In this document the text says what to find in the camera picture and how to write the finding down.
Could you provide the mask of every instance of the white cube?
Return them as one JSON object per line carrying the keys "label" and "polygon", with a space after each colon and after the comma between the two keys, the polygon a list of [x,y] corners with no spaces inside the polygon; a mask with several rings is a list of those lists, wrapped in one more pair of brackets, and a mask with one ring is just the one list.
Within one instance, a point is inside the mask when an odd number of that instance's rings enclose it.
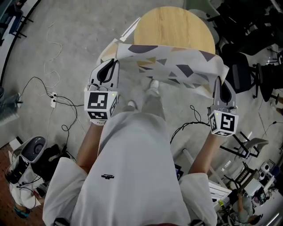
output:
{"label": "white cube", "polygon": [[118,92],[86,91],[84,92],[84,110],[89,119],[108,120],[118,104]]}
{"label": "white cube", "polygon": [[211,133],[219,136],[231,136],[236,133],[238,115],[213,111],[209,116]]}

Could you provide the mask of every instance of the red brick floor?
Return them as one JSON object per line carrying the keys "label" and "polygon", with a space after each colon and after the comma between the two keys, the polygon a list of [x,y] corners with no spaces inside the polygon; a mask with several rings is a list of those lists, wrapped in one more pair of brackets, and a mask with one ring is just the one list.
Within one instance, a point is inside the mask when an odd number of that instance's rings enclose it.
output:
{"label": "red brick floor", "polygon": [[14,212],[14,200],[10,194],[8,182],[5,179],[6,169],[10,166],[8,150],[10,145],[0,149],[0,226],[41,226],[44,225],[42,220],[42,208],[34,208],[27,219],[21,219]]}

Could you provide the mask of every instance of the wooden tabletop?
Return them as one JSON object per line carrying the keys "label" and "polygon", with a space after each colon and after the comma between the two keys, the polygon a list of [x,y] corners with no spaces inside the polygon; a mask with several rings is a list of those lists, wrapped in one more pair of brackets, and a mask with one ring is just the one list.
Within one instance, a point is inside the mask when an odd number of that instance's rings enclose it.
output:
{"label": "wooden tabletop", "polygon": [[136,45],[168,45],[215,54],[213,37],[196,15],[177,7],[155,8],[138,22],[134,32]]}

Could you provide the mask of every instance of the power strip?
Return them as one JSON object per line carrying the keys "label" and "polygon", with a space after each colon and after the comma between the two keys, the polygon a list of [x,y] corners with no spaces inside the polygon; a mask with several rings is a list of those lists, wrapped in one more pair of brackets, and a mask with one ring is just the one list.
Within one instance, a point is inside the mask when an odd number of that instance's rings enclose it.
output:
{"label": "power strip", "polygon": [[56,108],[56,104],[57,104],[57,93],[52,93],[53,98],[51,99],[51,107]]}

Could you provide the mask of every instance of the concrete floor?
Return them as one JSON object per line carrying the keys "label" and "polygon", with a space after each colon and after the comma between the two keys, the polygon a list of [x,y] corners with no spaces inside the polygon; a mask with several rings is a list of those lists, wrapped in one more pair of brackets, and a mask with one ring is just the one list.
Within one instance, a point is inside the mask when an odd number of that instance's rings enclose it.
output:
{"label": "concrete floor", "polygon": [[[56,70],[61,76],[60,83],[49,91],[56,91],[58,95],[63,95],[71,99],[75,104],[83,104],[84,87],[88,82],[91,71],[95,68],[95,63],[102,50],[113,40],[119,38],[129,25],[152,8],[159,6],[181,7],[182,0],[116,0],[116,1],[90,1],[90,0],[50,0],[42,1],[31,15],[34,23],[29,23],[24,27],[23,33],[27,38],[17,40],[11,53],[3,86],[8,93],[22,91],[28,80],[32,76],[43,79],[46,85],[52,86],[57,82],[57,76],[44,75],[44,62],[57,55],[60,47],[46,41],[48,27],[55,22],[50,29],[48,39],[59,42],[63,49],[59,57],[46,64],[46,70]],[[261,51],[249,61],[265,63],[270,53]],[[7,124],[7,130],[14,131],[23,140],[32,136],[41,135],[46,137],[47,127],[52,108],[50,98],[40,97],[43,94],[43,86],[37,85],[37,80],[33,80],[28,85],[23,94],[22,108],[19,109],[20,118],[17,123]],[[149,79],[132,79],[121,77],[119,88],[121,98],[119,109],[130,99],[137,102],[141,107],[144,91],[148,86]],[[195,121],[194,112],[190,105],[201,114],[203,121],[207,122],[207,107],[212,104],[211,99],[180,90],[168,84],[160,85],[160,93],[164,105],[164,113],[170,134],[185,122]],[[283,121],[269,103],[262,103],[261,94],[259,98],[253,99],[254,89],[237,95],[237,105],[239,114],[238,131],[246,135],[252,132],[250,138],[261,138],[264,129],[258,112],[261,115],[265,129],[273,121]],[[63,145],[66,142],[67,133],[62,131],[61,125],[70,125],[75,116],[69,106],[57,105],[50,119],[48,146],[54,143]],[[83,107],[78,108],[78,118],[86,132],[89,121]],[[76,156],[81,142],[84,138],[84,131],[80,124],[76,122],[70,130],[68,151]],[[186,147],[195,157],[203,145],[209,128],[204,125],[189,125],[180,131],[175,137],[171,147],[174,156],[177,156],[182,148]],[[263,161],[271,158],[276,161],[279,156],[280,144],[282,142],[283,126],[275,124],[269,128],[267,136],[264,138],[270,141],[261,152],[258,158],[250,161],[251,167],[259,167]],[[226,140],[227,147],[234,147],[233,138]],[[221,171],[223,166],[230,160],[233,164],[240,165],[241,160],[224,150],[219,150],[213,161],[213,167]],[[179,156],[178,162],[186,167],[185,158]]]}

